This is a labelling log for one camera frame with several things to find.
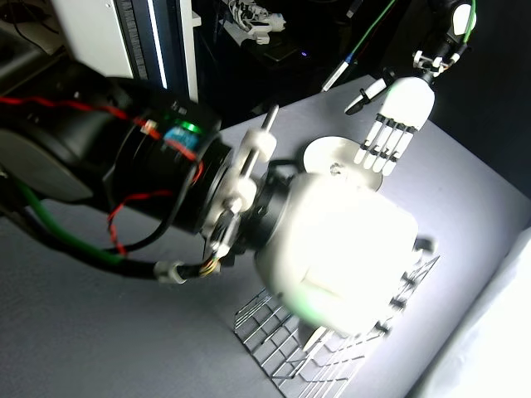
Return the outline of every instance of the wire basket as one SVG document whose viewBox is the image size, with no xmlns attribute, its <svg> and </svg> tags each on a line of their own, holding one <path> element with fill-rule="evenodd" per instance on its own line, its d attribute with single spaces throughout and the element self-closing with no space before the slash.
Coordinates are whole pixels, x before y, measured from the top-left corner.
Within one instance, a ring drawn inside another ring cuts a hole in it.
<svg viewBox="0 0 531 398">
<path fill-rule="evenodd" d="M 345 337 L 326 330 L 303 351 L 299 319 L 265 289 L 236 313 L 234 333 L 284 397 L 337 398 L 438 260 L 422 262 L 402 276 L 388 313 L 366 335 Z"/>
</svg>

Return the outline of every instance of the blue label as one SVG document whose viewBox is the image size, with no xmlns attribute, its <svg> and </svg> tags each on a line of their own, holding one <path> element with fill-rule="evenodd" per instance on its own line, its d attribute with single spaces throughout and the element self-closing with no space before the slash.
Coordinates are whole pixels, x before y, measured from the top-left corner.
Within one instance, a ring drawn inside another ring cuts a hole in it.
<svg viewBox="0 0 531 398">
<path fill-rule="evenodd" d="M 181 127 L 174 127 L 170 129 L 165 135 L 164 139 L 172 139 L 173 141 L 178 141 L 186 148 L 194 150 L 197 146 L 197 135 L 190 133 L 188 130 Z"/>
</svg>

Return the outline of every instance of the gray table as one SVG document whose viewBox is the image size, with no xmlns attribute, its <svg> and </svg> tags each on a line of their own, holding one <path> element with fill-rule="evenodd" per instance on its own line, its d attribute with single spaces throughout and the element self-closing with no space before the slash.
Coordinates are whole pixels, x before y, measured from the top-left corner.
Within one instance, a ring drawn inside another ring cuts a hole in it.
<svg viewBox="0 0 531 398">
<path fill-rule="evenodd" d="M 343 107 L 366 77 L 280 110 L 276 157 L 313 138 L 361 139 L 379 104 L 357 117 Z M 237 143 L 251 120 L 224 132 Z M 531 216 L 531 202 L 428 123 L 381 192 L 440 242 L 441 260 L 391 337 L 345 396 L 402 397 L 436 354 Z M 46 204 L 61 224 L 107 245 L 105 215 Z M 123 240 L 154 222 L 118 219 Z M 197 261 L 199 238 L 170 231 L 145 258 Z M 274 386 L 231 332 L 233 313 L 261 288 L 251 256 L 223 275 L 159 286 L 92 270 L 0 221 L 0 391 L 9 397 L 270 397 Z"/>
</svg>

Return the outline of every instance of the white curtain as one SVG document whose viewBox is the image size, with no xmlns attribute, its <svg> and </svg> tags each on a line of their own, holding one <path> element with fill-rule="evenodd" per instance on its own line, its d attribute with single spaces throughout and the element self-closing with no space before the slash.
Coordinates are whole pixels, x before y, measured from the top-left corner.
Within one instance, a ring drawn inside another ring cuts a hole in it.
<svg viewBox="0 0 531 398">
<path fill-rule="evenodd" d="M 470 308 L 412 393 L 531 397 L 531 229 Z"/>
</svg>

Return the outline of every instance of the green cable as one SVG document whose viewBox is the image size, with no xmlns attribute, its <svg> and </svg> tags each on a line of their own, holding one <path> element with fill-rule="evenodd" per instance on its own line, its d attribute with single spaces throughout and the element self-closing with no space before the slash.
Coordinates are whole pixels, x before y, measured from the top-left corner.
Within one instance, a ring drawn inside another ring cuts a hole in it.
<svg viewBox="0 0 531 398">
<path fill-rule="evenodd" d="M 62 227 L 60 227 L 53 219 L 48 210 L 41 204 L 41 201 L 39 201 L 39 198 L 30 189 L 30 187 L 18 180 L 15 180 L 15 183 L 20 189 L 22 195 L 26 198 L 28 205 L 35 212 L 42 224 L 44 224 L 44 226 L 53 235 L 62 240 L 64 243 L 84 251 L 86 254 L 94 257 L 95 259 L 103 260 L 113 265 L 116 265 L 124 260 L 118 255 L 112 255 L 111 253 L 107 253 L 106 251 L 100 250 L 97 247 L 94 247 L 93 245 L 89 245 L 83 240 L 80 240 L 68 233 L 67 231 L 63 230 Z"/>
<path fill-rule="evenodd" d="M 472 0 L 470 5 L 470 15 L 468 16 L 468 22 L 466 23 L 465 37 L 463 37 L 463 43 L 468 43 L 470 39 L 470 34 L 472 33 L 472 27 L 474 26 L 474 17 L 475 17 L 475 0 Z"/>
<path fill-rule="evenodd" d="M 371 30 L 380 22 L 380 20 L 383 18 L 383 16 L 387 13 L 387 11 L 389 11 L 389 8 L 391 8 L 391 6 L 396 2 L 396 0 L 391 0 L 389 2 L 389 4 L 387 5 L 387 7 L 385 7 L 383 9 L 383 11 L 380 13 L 380 15 L 378 16 L 378 18 L 376 18 L 376 21 L 373 22 L 373 24 L 367 29 L 367 31 L 365 32 L 365 34 L 362 36 L 362 38 L 358 41 L 358 44 L 354 47 L 354 49 L 352 51 L 350 51 L 350 54 L 348 54 L 348 56 L 353 56 L 354 53 L 358 50 L 358 48 L 362 45 L 362 43 L 365 41 L 365 39 L 367 39 L 367 36 L 369 35 L 369 33 L 371 32 Z"/>
</svg>

